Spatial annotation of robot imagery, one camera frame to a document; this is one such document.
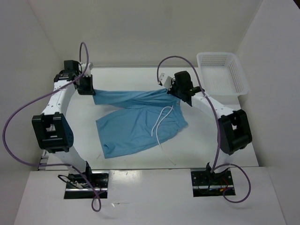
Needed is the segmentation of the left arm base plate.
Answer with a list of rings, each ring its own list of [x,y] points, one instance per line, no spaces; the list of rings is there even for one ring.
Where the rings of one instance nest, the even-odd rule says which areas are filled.
[[[79,174],[58,175],[65,182],[64,199],[93,199],[95,194],[91,187]],[[109,171],[92,171],[91,185],[99,194],[100,199],[106,199],[108,195]]]

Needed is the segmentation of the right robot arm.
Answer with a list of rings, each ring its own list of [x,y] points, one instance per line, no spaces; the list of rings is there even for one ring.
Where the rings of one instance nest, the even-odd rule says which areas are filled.
[[[181,71],[174,77],[161,74],[159,81],[171,94],[191,107],[199,109],[215,120],[217,125],[217,152],[206,165],[208,184],[217,184],[224,176],[231,162],[231,156],[252,142],[252,134],[244,110],[233,110],[210,97],[202,87],[194,86],[190,74]]]

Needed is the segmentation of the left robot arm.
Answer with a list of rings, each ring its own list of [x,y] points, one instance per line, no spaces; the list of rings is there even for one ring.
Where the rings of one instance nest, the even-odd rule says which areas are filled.
[[[53,80],[55,93],[42,113],[31,120],[39,147],[67,165],[69,184],[75,188],[89,187],[94,176],[88,162],[74,147],[74,134],[65,115],[75,92],[80,95],[95,94],[92,69],[91,62],[64,61],[64,70]]]

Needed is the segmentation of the light blue shorts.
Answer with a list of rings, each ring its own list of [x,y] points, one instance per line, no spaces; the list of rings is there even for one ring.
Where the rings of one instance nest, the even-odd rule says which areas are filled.
[[[106,159],[136,154],[174,138],[188,126],[180,99],[166,89],[151,91],[96,90],[96,105],[118,110],[96,120]]]

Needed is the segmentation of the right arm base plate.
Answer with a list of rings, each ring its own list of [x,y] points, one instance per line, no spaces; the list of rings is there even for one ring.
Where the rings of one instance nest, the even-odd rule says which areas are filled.
[[[235,194],[232,174],[227,170],[220,178],[212,181],[204,169],[191,170],[193,197],[233,196]]]

